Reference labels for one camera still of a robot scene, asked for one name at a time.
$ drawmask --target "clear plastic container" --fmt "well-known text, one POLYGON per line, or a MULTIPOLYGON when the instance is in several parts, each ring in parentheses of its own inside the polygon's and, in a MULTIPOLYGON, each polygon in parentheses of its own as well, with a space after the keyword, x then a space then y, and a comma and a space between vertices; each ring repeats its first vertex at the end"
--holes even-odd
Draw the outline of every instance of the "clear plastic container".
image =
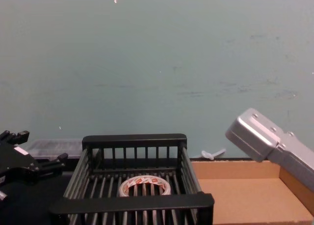
POLYGON ((80 158, 82 154, 81 139, 38 139, 31 143, 27 151, 35 159, 56 159, 62 153, 69 158, 80 158))

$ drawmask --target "black table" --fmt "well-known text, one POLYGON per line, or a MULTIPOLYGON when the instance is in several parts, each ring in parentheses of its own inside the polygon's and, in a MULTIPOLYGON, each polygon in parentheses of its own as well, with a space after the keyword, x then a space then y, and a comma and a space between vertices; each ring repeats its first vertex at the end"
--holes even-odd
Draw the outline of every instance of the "black table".
POLYGON ((63 193, 70 175, 40 181, 35 185, 13 182, 1 187, 9 197, 0 201, 1 225, 50 225, 48 208, 63 193))

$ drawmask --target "brown cardboard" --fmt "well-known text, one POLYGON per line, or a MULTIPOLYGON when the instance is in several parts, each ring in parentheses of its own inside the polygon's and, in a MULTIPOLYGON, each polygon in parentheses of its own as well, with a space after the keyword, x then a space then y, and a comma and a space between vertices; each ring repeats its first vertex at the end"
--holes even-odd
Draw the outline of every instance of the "brown cardboard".
POLYGON ((279 178, 278 165, 268 161, 192 164, 202 190, 215 199, 215 225, 312 224, 310 212, 279 178))
POLYGON ((280 169, 279 177, 314 216, 314 192, 304 186, 285 169, 280 169))

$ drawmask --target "roll of tape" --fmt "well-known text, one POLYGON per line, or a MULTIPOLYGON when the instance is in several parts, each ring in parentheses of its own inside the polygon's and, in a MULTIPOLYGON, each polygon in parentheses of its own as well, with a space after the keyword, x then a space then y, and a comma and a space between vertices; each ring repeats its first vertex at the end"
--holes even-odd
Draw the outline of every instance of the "roll of tape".
POLYGON ((170 195, 171 188, 169 183, 164 180, 161 177, 156 177, 152 175, 141 175, 141 176, 136 176, 129 178, 128 180, 125 180, 120 188, 119 188, 119 196, 120 197, 128 197, 129 196, 129 188, 137 185, 137 184, 143 184, 143 183, 150 183, 150 184, 155 184, 163 189, 162 195, 170 195))

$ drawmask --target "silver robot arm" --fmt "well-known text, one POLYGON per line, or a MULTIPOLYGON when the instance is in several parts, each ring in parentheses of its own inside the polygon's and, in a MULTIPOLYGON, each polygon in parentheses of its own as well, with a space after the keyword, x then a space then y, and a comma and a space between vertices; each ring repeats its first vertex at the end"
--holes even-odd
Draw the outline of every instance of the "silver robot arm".
POLYGON ((253 160, 279 164, 314 192, 314 152, 257 110, 240 115, 226 137, 253 160))

